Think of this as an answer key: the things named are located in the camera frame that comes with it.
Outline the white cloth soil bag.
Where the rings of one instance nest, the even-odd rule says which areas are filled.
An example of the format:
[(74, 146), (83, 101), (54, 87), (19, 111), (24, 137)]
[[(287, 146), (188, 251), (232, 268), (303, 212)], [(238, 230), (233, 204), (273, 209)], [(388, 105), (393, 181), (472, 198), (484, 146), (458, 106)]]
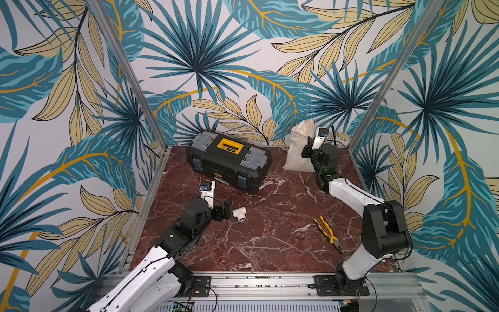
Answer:
[(291, 130), (289, 149), (284, 170), (297, 172), (313, 172), (314, 168), (310, 159), (303, 158), (301, 153), (306, 147), (308, 138), (314, 138), (316, 124), (313, 119), (304, 120)]

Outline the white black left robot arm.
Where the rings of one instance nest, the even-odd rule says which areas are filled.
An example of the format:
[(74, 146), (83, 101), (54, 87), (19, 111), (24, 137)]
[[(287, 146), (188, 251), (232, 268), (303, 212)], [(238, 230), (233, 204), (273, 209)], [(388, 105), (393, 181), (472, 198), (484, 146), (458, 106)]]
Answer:
[(231, 198), (218, 206), (212, 196), (195, 197), (178, 221), (157, 240), (144, 259), (116, 287), (86, 311), (153, 311), (162, 302), (190, 293), (194, 274), (181, 259), (199, 243), (211, 222), (229, 220)]

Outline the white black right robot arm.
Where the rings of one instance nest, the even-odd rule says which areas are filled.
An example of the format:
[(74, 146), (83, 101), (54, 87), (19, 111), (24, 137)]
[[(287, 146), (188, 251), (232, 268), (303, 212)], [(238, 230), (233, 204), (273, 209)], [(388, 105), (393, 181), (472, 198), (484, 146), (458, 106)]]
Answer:
[(366, 296), (367, 274), (383, 260), (413, 248), (404, 209), (398, 201), (378, 198), (342, 177), (336, 170), (339, 148), (324, 136), (309, 137), (301, 156), (311, 161), (319, 188), (362, 218), (361, 245), (333, 277), (316, 277), (311, 287), (319, 296)]

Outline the white PVC tee fitting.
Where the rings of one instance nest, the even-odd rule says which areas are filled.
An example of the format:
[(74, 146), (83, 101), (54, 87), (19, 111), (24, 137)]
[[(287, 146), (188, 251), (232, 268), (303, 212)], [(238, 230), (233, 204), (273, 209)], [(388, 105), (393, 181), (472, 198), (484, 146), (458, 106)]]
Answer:
[(239, 222), (243, 222), (247, 219), (247, 210), (245, 207), (233, 209), (232, 214)]

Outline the black yellow plastic toolbox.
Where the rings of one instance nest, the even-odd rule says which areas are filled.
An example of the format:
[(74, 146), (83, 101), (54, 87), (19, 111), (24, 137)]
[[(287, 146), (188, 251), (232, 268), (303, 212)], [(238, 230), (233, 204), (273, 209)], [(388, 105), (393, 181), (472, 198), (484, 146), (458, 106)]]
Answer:
[(186, 153), (194, 171), (253, 195), (272, 164), (269, 150), (210, 130), (198, 134)]

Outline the yellow black pliers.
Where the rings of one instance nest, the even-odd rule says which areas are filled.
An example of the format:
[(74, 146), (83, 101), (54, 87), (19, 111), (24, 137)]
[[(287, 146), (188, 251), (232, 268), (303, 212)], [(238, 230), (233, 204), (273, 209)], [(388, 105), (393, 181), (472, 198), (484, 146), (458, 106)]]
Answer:
[(343, 247), (340, 245), (338, 238), (335, 236), (331, 226), (326, 222), (324, 217), (320, 217), (319, 220), (314, 219), (314, 223), (317, 225), (318, 229), (322, 232), (322, 234), (327, 237), (330, 244), (334, 245), (336, 249), (340, 253), (344, 253)]

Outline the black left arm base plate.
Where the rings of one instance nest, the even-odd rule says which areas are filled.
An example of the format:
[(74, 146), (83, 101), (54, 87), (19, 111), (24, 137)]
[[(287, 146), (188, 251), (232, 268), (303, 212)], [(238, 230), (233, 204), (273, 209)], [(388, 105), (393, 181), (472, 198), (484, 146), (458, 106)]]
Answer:
[(194, 276), (186, 286), (181, 286), (175, 298), (208, 298), (211, 293), (211, 280), (210, 276)]

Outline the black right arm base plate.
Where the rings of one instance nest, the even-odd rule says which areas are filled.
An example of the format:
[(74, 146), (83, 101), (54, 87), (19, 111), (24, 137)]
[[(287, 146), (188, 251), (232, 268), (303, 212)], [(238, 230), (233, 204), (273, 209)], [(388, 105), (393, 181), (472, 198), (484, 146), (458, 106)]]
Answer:
[(350, 280), (339, 274), (333, 275), (315, 275), (313, 276), (312, 286), (319, 297), (326, 296), (369, 296), (370, 291), (365, 279)]

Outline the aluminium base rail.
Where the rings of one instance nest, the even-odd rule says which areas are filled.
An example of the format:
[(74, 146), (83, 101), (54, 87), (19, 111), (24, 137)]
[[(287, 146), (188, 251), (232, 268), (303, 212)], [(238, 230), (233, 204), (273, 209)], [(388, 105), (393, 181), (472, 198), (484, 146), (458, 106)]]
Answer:
[[(415, 274), (370, 273), (370, 295), (319, 297), (310, 288), (316, 273), (197, 272), (210, 276), (208, 298), (172, 298), (153, 311), (432, 311)], [(98, 299), (118, 285), (123, 275), (105, 278)]]

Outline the left aluminium corner post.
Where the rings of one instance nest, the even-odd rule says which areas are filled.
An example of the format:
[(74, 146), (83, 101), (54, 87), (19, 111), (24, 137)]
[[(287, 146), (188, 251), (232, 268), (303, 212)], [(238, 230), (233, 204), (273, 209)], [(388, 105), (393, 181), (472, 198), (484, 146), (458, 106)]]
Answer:
[(168, 145), (163, 137), (162, 131), (159, 129), (151, 107), (144, 95), (144, 92), (139, 84), (138, 79), (136, 78), (135, 73), (133, 72), (133, 68), (131, 63), (129, 62), (128, 57), (126, 56), (126, 52), (123, 48), (121, 41), (118, 38), (118, 34), (115, 33), (113, 29), (112, 22), (107, 14), (102, 1), (98, 0), (90, 0), (88, 1), (88, 6), (91, 8), (94, 13), (97, 24), (100, 26), (101, 31), (103, 32), (104, 37), (107, 39), (107, 42), (112, 49), (114, 56), (118, 62), (119, 67), (121, 67), (123, 71), (123, 75), (126, 78), (129, 86), (134, 92), (137, 101), (142, 108), (144, 115), (152, 127), (152, 131), (157, 141), (159, 142), (161, 148), (165, 152), (168, 149)]

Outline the aluminium corner post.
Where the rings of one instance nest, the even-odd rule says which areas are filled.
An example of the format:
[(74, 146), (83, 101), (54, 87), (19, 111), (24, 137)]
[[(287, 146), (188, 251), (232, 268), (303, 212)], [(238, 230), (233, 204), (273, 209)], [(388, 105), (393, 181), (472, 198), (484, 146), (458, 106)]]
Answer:
[(363, 134), (369, 127), (370, 121), (373, 119), (373, 116), (379, 109), (379, 106), (382, 104), (383, 99), (386, 97), (395, 79), (403, 70), (405, 64), (408, 62), (409, 57), (417, 48), (421, 38), (424, 36), (427, 28), (430, 26), (432, 20), (434, 19), (434, 16), (438, 13), (438, 10), (443, 3), (443, 0), (430, 1), (425, 7), (424, 11), (422, 12), (421, 19), (415, 24), (415, 29), (408, 38), (408, 42), (402, 47), (398, 57), (395, 59), (395, 64), (391, 67), (390, 71), (386, 75), (383, 84), (381, 85), (379, 91), (373, 99), (370, 107), (366, 110), (362, 121), (359, 123), (359, 126), (356, 129), (356, 133), (352, 137), (352, 140), (348, 145), (348, 150), (350, 153), (354, 152), (358, 147)]
[(115, 33), (113, 29), (112, 22), (107, 14), (102, 1), (98, 0), (90, 0), (88, 1), (88, 6), (91, 8), (94, 13), (97, 24), (100, 26), (101, 31), (103, 32), (104, 37), (107, 39), (107, 42), (112, 49), (114, 56), (118, 62), (119, 67), (121, 67), (123, 71), (123, 75), (126, 78), (129, 86), (134, 92), (137, 101), (142, 108), (144, 115), (152, 127), (152, 131), (157, 141), (159, 142), (161, 148), (165, 152), (168, 149), (168, 145), (163, 137), (162, 131), (159, 129), (151, 107), (144, 95), (144, 92), (139, 84), (138, 79), (136, 78), (135, 73), (133, 72), (133, 68), (131, 63), (129, 62), (128, 57), (126, 56), (126, 52), (123, 48), (121, 41), (118, 38), (118, 34)]

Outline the right aluminium corner post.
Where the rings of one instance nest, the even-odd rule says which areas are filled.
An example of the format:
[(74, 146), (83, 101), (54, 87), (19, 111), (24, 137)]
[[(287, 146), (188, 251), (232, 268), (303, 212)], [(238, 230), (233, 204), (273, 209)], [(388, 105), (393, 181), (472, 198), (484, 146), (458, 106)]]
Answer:
[(352, 140), (348, 145), (348, 150), (350, 153), (354, 152), (358, 147), (363, 134), (369, 127), (370, 121), (373, 119), (373, 116), (379, 109), (379, 106), (382, 104), (383, 99), (386, 97), (395, 79), (403, 70), (405, 64), (408, 62), (409, 57), (417, 48), (421, 38), (424, 36), (427, 28), (430, 26), (432, 20), (434, 19), (434, 16), (438, 13), (438, 10), (443, 3), (443, 0), (430, 1), (425, 7), (424, 11), (422, 12), (421, 19), (415, 24), (415, 29), (408, 38), (408, 42), (402, 47), (398, 57), (395, 59), (395, 64), (391, 67), (390, 71), (386, 75), (383, 84), (381, 85), (379, 91), (373, 99), (370, 107), (366, 110), (362, 121), (359, 123), (359, 126), (356, 129), (356, 133), (352, 137)]

